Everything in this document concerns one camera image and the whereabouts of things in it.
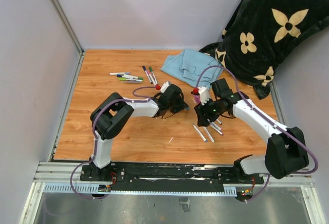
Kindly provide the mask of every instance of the flower pattern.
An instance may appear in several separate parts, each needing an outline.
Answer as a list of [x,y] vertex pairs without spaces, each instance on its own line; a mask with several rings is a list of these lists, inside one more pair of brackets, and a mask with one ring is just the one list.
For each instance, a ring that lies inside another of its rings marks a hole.
[[304,20],[308,13],[308,9],[294,13],[290,19],[288,19],[288,17],[279,10],[272,9],[272,13],[276,22],[282,26],[274,38],[275,43],[283,39],[288,33],[296,38],[300,36],[300,29],[298,29],[296,25],[300,24]]
[[265,75],[258,75],[256,77],[254,77],[257,80],[263,81],[262,85],[264,87],[266,87],[266,85],[271,82],[274,78],[274,71],[273,71],[273,67],[270,66],[269,69],[267,70],[267,72],[265,73]]
[[215,50],[215,59],[218,60],[222,64],[222,66],[224,66],[226,68],[225,56],[226,56],[226,51],[220,52],[217,49]]
[[241,33],[240,35],[240,41],[242,43],[241,45],[241,51],[242,53],[246,54],[249,52],[255,53],[257,51],[257,47],[255,44],[253,44],[252,42],[255,40],[253,34],[251,34],[250,32],[247,33],[247,35],[245,33]]

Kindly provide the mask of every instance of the metal floor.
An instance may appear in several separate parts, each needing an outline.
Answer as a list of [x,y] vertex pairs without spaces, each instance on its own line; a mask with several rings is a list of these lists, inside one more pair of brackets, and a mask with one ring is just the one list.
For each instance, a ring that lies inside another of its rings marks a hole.
[[300,188],[268,187],[249,204],[233,197],[190,197],[188,209],[179,200],[178,196],[109,195],[92,201],[71,193],[44,194],[34,224],[311,223]]

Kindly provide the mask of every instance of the whiteboard marker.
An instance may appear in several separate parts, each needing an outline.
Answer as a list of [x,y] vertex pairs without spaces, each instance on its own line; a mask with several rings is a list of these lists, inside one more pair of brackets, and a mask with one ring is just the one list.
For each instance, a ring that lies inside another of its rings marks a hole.
[[195,126],[195,124],[193,124],[194,129],[196,130],[196,132],[200,135],[200,137],[202,138],[203,141],[207,142],[208,140],[205,138],[205,136],[200,132],[200,130]]

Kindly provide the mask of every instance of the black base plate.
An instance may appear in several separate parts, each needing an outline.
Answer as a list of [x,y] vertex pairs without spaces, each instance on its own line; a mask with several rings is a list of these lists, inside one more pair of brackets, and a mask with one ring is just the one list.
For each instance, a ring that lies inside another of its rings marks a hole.
[[[252,184],[251,175],[239,182],[233,167],[205,167],[203,164],[111,163],[98,171],[90,165],[82,167],[81,181],[111,182],[110,172],[118,178],[112,190],[157,192],[223,192],[223,184]],[[256,184],[263,178],[253,175]]]

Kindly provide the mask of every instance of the red wire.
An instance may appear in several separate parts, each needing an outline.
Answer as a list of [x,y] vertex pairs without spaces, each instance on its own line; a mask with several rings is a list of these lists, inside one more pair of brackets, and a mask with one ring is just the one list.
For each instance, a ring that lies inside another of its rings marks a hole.
[[110,175],[112,176],[112,181],[113,181],[113,176],[115,177],[115,180],[113,182],[113,184],[115,184],[117,182],[117,175],[116,175],[116,173],[110,172]]

